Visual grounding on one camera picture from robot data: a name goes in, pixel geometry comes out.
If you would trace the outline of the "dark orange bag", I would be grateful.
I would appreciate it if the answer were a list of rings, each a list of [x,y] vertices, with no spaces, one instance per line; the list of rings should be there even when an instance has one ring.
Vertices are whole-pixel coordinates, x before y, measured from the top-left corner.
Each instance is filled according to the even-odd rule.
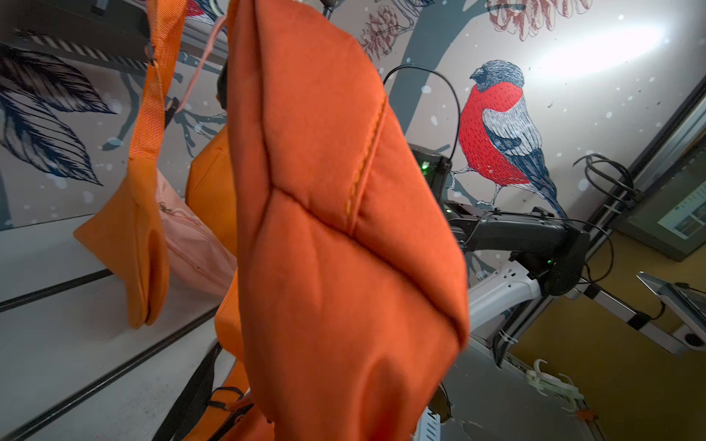
[[[233,1],[236,346],[224,440],[408,440],[469,334],[463,254],[360,44]]]

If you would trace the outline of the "orange sling bag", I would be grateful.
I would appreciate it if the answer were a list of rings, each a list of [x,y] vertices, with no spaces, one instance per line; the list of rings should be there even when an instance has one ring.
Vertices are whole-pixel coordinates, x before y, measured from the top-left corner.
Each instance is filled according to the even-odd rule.
[[[192,161],[186,203],[221,244],[237,255],[236,193],[228,128],[224,127]]]

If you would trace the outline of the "pink waist bag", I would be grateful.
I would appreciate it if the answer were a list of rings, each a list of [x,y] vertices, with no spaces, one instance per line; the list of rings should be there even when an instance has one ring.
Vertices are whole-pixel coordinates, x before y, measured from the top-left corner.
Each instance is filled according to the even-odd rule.
[[[224,297],[237,272],[230,253],[162,175],[157,175],[156,201],[167,241],[169,268],[193,290]]]

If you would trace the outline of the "orange crossbody bag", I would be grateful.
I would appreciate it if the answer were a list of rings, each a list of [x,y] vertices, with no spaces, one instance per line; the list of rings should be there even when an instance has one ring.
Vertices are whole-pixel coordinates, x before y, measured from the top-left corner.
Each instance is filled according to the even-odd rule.
[[[169,288],[167,242],[156,200],[157,159],[187,4],[149,1],[146,11],[151,31],[149,64],[127,173],[106,205],[74,233],[80,244],[124,282],[127,318],[133,328],[156,321]]]

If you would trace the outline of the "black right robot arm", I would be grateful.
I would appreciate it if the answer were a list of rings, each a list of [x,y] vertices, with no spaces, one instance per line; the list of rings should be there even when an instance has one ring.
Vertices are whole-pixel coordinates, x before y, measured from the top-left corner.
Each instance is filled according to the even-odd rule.
[[[412,144],[420,171],[450,224],[463,253],[506,251],[509,261],[468,291],[472,327],[480,327],[513,307],[570,292],[582,276],[589,234],[571,220],[544,209],[512,213],[484,211],[453,201],[441,192],[450,174],[450,157]]]

